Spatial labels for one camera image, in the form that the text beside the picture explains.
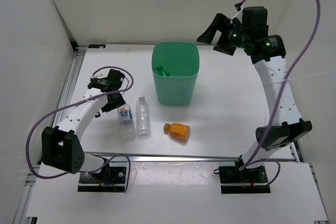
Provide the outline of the green soda bottle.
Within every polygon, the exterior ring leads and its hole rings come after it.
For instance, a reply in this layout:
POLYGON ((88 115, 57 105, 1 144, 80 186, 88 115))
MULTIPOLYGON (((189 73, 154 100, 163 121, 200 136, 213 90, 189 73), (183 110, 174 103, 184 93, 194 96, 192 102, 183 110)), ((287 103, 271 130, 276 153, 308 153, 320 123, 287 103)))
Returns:
POLYGON ((165 70, 162 65, 158 65, 156 67, 156 70, 157 70, 157 74, 159 76, 163 76, 163 77, 170 77, 171 76, 170 73, 167 70, 165 70))

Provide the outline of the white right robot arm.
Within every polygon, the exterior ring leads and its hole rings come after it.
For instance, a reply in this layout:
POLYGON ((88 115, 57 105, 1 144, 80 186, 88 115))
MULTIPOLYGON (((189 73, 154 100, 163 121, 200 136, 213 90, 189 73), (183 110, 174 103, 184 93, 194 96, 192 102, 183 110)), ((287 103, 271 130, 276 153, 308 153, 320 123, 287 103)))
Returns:
POLYGON ((233 18, 217 13, 197 42, 211 44, 217 32, 220 37, 214 50, 232 56, 241 48, 250 56, 265 92, 269 122, 256 129, 256 141, 235 162, 236 177, 247 182, 273 153, 300 139, 312 130, 299 112, 286 68, 286 49, 279 35, 270 35, 265 7, 242 8, 233 18))

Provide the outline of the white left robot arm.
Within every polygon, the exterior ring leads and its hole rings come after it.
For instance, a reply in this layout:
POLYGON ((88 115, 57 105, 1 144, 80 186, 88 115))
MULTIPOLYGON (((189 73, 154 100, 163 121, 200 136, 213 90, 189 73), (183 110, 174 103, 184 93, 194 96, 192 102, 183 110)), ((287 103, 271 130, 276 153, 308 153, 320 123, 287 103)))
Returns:
POLYGON ((90 79, 82 100, 74 106, 65 119, 55 127, 46 127, 41 134, 42 163, 64 172, 75 174, 88 172, 98 182, 105 182, 110 176, 107 159, 85 154, 80 140, 90 122, 125 104, 118 92, 125 75, 115 69, 109 70, 106 77, 90 79))

